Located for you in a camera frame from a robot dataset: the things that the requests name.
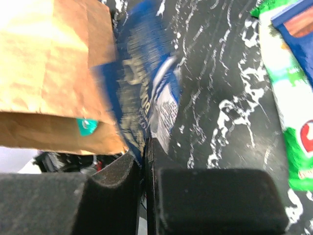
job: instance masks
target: teal object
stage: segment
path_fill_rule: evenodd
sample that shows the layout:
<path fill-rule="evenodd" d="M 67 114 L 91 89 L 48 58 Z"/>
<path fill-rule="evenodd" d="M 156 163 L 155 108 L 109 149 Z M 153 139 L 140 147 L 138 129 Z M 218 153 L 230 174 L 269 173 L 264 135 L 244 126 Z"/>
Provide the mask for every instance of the teal object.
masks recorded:
<path fill-rule="evenodd" d="M 92 119 L 77 118 L 76 121 L 82 136 L 91 135 L 98 126 L 98 121 Z"/>

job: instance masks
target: table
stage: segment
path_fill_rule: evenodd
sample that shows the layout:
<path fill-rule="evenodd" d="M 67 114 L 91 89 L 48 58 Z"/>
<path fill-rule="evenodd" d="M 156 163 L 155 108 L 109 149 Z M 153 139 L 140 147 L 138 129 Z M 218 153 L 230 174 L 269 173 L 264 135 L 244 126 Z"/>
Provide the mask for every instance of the table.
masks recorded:
<path fill-rule="evenodd" d="M 108 0 L 118 14 L 140 0 Z M 258 41 L 256 0 L 160 0 L 182 55 L 183 95 L 169 156 L 187 168 L 259 168 L 278 187 L 291 235 L 313 234 L 313 195 L 288 185 L 288 165 Z M 154 154 L 165 155 L 155 144 Z"/>

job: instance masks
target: blue and brown package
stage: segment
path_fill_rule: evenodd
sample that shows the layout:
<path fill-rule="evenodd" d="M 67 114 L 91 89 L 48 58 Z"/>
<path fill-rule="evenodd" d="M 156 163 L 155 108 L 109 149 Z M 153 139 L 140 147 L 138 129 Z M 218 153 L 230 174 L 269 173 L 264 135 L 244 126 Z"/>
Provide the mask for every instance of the blue and brown package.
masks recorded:
<path fill-rule="evenodd" d="M 313 87 L 313 1 L 301 0 L 272 18 Z"/>
<path fill-rule="evenodd" d="M 168 151 L 180 95 L 174 49 L 156 14 L 153 0 L 136 5 L 117 25 L 117 60 L 93 68 L 139 165 L 150 133 Z"/>

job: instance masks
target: brown paper bag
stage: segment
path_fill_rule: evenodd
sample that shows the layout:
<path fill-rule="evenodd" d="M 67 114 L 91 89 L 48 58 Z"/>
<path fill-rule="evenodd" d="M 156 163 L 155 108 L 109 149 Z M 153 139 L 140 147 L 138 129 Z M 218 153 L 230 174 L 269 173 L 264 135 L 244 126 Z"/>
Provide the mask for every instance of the brown paper bag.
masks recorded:
<path fill-rule="evenodd" d="M 97 0 L 15 0 L 0 10 L 0 145 L 77 154 L 125 150 L 89 68 L 114 59 Z M 75 118 L 99 121 L 82 137 Z"/>

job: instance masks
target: red logo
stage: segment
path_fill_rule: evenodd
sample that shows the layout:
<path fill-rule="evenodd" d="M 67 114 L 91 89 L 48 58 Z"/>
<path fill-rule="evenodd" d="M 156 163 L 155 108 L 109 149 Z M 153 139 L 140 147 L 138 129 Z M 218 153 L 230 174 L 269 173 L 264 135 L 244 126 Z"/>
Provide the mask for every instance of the red logo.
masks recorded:
<path fill-rule="evenodd" d="M 308 153 L 313 152 L 313 120 L 308 121 L 302 126 L 300 138 L 304 149 Z"/>

